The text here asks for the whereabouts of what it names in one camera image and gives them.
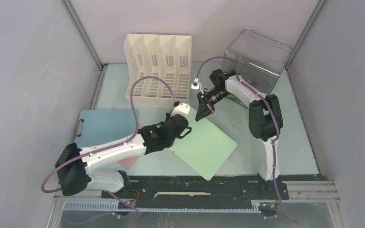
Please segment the green clipboard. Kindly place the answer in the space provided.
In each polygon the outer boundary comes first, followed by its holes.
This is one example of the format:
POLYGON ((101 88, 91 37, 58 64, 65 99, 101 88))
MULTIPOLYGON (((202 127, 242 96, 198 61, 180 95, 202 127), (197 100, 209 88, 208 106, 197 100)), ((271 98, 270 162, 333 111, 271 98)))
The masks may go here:
POLYGON ((209 181, 236 149, 237 143, 206 118, 195 121, 196 110, 190 109, 187 120, 192 131, 174 141, 175 155, 209 181))

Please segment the transparent grey drawer box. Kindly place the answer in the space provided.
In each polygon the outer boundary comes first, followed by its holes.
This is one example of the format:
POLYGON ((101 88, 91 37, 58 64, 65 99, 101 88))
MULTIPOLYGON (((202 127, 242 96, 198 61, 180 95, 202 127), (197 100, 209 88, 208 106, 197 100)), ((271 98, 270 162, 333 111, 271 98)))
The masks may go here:
POLYGON ((227 47, 222 71, 237 70, 248 83, 258 81, 255 89, 271 94, 293 48, 250 29, 244 29, 227 47))

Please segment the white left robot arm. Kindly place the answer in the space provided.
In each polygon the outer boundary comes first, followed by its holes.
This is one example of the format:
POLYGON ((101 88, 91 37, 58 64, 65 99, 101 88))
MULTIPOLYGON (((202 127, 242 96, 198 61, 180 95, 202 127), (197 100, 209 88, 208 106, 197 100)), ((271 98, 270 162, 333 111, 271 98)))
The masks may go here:
POLYGON ((176 139, 191 132, 187 114, 171 114, 165 121, 144 126, 136 135, 94 147, 78 148, 76 143, 65 147, 55 167, 63 196, 84 190, 106 190, 120 198, 129 196, 131 184, 124 171, 107 172, 102 168, 135 156, 143 156, 172 147, 176 139))

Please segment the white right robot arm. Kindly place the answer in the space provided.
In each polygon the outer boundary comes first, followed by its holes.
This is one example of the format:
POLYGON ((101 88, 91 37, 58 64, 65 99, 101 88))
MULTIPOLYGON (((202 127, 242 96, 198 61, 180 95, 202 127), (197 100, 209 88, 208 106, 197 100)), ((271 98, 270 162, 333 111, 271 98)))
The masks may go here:
POLYGON ((260 92, 235 70, 214 70, 210 80, 214 85, 211 90, 204 89, 198 78, 195 78, 191 85, 192 89, 199 90, 195 120, 198 122, 214 113, 215 105, 228 95, 234 95, 245 104, 249 112, 249 131, 254 138, 262 141, 264 146, 264 158, 259 170, 259 176, 264 181, 258 184, 257 191, 262 198, 271 198, 277 191, 272 181, 280 175, 277 165, 277 142, 283 127, 283 118, 278 97, 260 92))

